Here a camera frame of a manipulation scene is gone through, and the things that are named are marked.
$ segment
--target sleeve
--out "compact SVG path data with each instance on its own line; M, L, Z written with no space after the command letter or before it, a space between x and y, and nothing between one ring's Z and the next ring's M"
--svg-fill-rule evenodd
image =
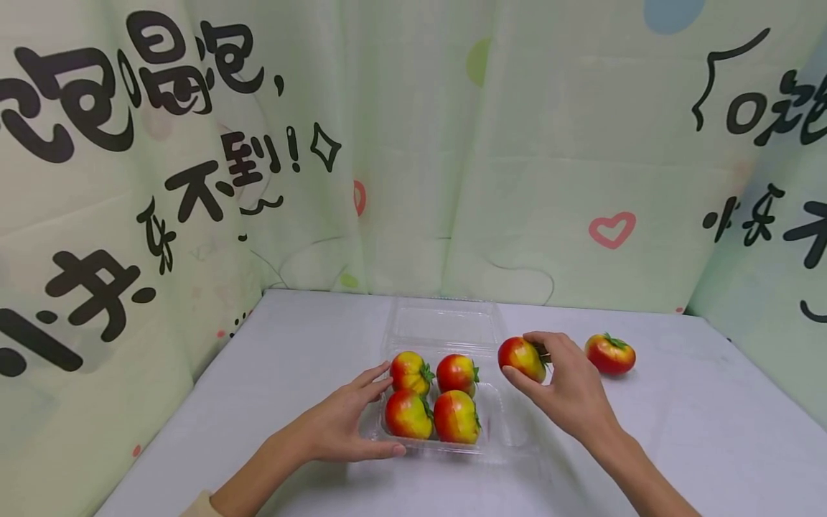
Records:
M181 514L181 517L222 517L210 504L211 495L208 491L198 494L198 499Z

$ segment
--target curtain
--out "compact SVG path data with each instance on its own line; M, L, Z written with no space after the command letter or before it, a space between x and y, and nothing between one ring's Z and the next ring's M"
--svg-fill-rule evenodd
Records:
M22 516L91 515L263 289L683 312L827 25L820 0L4 7Z
M818 87L801 90L813 102L790 111L806 123L827 102L827 33L799 84ZM822 121L797 128L760 154L690 307L827 428L827 148L802 145L825 133Z

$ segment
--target red tomato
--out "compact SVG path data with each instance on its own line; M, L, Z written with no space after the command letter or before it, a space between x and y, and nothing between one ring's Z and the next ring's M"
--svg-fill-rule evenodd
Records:
M442 393L451 390L465 391L473 397L476 383L480 382L480 369L474 362L461 354L445 356L437 366L437 385Z
M476 443L480 437L480 419L474 400L459 390L439 395L433 405L433 423L443 442Z
M425 396L431 389L433 373L416 352L402 352L390 363L390 376L394 378L394 391L414 390Z
M626 341L609 333L595 334L586 342L586 357L600 373L619 376L632 369L637 355Z
M416 391L400 390L388 398L385 424L394 436L427 440L433 431L433 414Z
M512 366L536 382L546 380L546 363L540 359L540 353L522 336L509 337L500 345L497 353L500 370L503 366Z

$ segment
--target forearm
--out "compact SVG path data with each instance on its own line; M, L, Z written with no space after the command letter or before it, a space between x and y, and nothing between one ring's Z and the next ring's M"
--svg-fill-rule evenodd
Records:
M622 430L586 448L640 517L700 517L649 460L640 444Z
M250 461L210 498L210 503L224 517L254 517L305 462L297 438L282 429L267 438Z

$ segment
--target hand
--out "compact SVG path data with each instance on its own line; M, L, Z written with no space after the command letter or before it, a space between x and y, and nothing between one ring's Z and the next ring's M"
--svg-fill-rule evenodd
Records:
M363 371L353 382L334 391L325 400L301 414L284 431L293 436L308 460L360 462L404 456L401 443L374 442L359 436L359 418L371 401L377 401L393 383L385 361Z
M586 448L621 431L606 398L600 373L566 334L531 332L523 338L545 346L554 371L551 383L541 385L519 370L505 366L503 374L514 387Z

